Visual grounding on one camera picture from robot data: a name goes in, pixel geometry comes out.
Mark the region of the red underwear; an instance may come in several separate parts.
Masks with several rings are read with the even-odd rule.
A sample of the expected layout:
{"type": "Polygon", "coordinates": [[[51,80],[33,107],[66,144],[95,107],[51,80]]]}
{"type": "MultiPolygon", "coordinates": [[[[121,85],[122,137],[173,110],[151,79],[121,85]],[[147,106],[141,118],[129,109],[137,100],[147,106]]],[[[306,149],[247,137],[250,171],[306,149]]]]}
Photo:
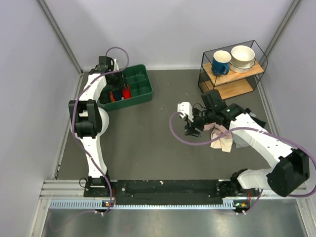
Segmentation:
{"type": "Polygon", "coordinates": [[[129,99],[132,97],[131,95],[131,90],[130,90],[130,86],[127,85],[122,89],[122,95],[124,99],[129,99]]]}

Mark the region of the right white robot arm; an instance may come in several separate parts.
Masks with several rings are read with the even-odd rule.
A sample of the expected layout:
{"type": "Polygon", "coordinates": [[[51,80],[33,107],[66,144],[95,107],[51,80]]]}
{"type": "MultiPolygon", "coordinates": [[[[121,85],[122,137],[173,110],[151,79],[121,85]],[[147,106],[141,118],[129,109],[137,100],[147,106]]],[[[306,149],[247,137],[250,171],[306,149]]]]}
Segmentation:
{"type": "Polygon", "coordinates": [[[269,164],[268,169],[242,169],[231,176],[230,188],[235,195],[249,189],[272,190],[281,197],[291,195],[310,177],[309,156],[298,146],[275,138],[262,128],[242,107],[227,105],[218,90],[201,95],[202,109],[189,102],[178,104],[177,111],[186,121],[185,135],[196,136],[208,125],[222,125],[225,131],[241,138],[269,164]]]}

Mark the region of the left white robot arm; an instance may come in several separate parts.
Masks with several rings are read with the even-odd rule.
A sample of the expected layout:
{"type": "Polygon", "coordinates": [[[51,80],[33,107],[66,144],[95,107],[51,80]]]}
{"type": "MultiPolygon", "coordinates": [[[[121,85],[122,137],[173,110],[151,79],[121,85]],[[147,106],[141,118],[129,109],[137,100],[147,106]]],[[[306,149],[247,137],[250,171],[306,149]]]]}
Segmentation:
{"type": "Polygon", "coordinates": [[[71,132],[84,150],[88,163],[88,177],[84,196],[89,198],[110,197],[112,184],[107,176],[100,137],[109,126],[108,113],[97,105],[106,86],[122,88],[124,81],[117,60],[100,56],[98,64],[91,69],[82,93],[68,103],[71,117],[71,132]]]}

